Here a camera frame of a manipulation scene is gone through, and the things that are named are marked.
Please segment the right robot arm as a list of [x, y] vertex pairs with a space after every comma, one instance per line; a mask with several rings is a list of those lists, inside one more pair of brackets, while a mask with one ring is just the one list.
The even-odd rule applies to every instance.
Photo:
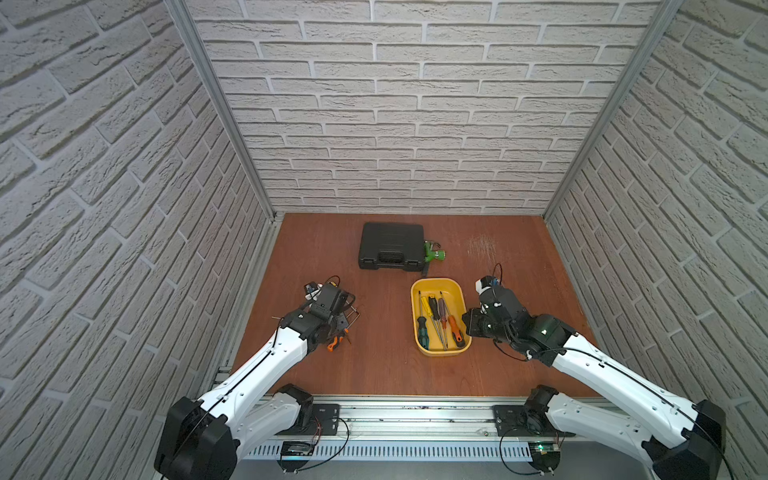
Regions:
[[725, 467], [726, 415], [709, 400], [695, 403], [616, 362], [564, 321], [531, 315], [493, 276], [475, 283], [480, 305], [464, 313], [467, 333], [509, 345], [587, 385], [617, 406], [585, 404], [553, 387], [531, 391], [517, 421], [588, 438], [650, 468], [659, 479], [715, 479]]

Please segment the orange screwdriver long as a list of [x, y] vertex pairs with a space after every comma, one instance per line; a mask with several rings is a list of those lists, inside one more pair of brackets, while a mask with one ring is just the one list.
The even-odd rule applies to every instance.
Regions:
[[452, 338], [455, 346], [459, 349], [462, 349], [465, 347], [466, 342], [464, 339], [464, 336], [461, 332], [461, 329], [459, 328], [459, 325], [453, 315], [450, 314], [450, 311], [447, 307], [447, 326], [448, 326], [448, 335]]

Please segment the black yellow cap screwdriver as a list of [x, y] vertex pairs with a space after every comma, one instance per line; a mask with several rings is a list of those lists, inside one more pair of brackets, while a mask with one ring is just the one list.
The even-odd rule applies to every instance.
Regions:
[[441, 342], [441, 345], [442, 345], [443, 349], [446, 350], [447, 349], [447, 343], [446, 343], [446, 340], [445, 340], [445, 337], [444, 337], [443, 331], [442, 331], [442, 326], [441, 326], [441, 322], [440, 322], [440, 316], [439, 316], [438, 308], [437, 308], [437, 299], [434, 296], [429, 296], [428, 299], [427, 299], [427, 303], [428, 303], [428, 306], [429, 306], [430, 311], [431, 311], [431, 317], [432, 317], [433, 324], [434, 324], [435, 330], [437, 332], [438, 338], [439, 338], [439, 340]]

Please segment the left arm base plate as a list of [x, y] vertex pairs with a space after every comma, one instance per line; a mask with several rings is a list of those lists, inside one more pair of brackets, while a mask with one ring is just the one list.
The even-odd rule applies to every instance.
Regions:
[[314, 403], [310, 410], [302, 410], [295, 423], [276, 436], [335, 436], [339, 425], [340, 405], [337, 403]]

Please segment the yellow handle screwdriver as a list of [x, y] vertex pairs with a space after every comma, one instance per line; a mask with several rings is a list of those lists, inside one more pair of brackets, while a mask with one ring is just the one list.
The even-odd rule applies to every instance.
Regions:
[[432, 321], [432, 324], [433, 324], [433, 320], [432, 320], [432, 317], [431, 317], [431, 311], [430, 311], [430, 308], [428, 306], [427, 299], [428, 299], [428, 297], [424, 297], [422, 295], [423, 307], [427, 311], [427, 315], [428, 315], [428, 317], [430, 318], [430, 320]]

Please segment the green black screwdriver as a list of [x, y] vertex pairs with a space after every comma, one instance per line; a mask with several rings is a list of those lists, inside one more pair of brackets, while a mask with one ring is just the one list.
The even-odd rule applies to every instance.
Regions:
[[419, 317], [417, 318], [418, 342], [424, 350], [428, 350], [430, 345], [430, 339], [429, 339], [429, 333], [427, 329], [427, 319], [424, 312], [421, 292], [418, 292], [418, 304], [419, 304]]

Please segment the blue clear handle screwdriver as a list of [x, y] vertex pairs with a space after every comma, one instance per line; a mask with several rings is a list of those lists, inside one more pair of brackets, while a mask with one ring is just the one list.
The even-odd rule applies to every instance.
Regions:
[[446, 307], [446, 303], [445, 303], [445, 299], [443, 297], [443, 294], [440, 294], [440, 297], [437, 299], [437, 308], [438, 308], [438, 313], [439, 313], [439, 316], [440, 316], [440, 322], [441, 322], [441, 326], [442, 326], [443, 335], [444, 335], [444, 337], [447, 337], [447, 335], [448, 335], [447, 307]]

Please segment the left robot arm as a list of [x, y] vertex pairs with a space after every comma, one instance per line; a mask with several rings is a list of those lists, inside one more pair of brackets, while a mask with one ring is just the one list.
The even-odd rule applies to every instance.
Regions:
[[257, 353], [200, 398], [182, 397], [169, 408], [155, 471], [164, 479], [228, 479], [251, 451], [281, 432], [312, 438], [290, 454], [313, 453], [323, 434], [313, 396], [293, 384], [264, 396], [318, 347], [339, 346], [355, 301], [337, 282], [307, 284], [304, 302], [279, 318]]

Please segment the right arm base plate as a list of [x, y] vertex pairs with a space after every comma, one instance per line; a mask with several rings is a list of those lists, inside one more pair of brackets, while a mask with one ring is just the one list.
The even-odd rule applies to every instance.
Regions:
[[573, 437], [556, 430], [543, 413], [530, 412], [523, 405], [493, 405], [491, 410], [498, 436]]

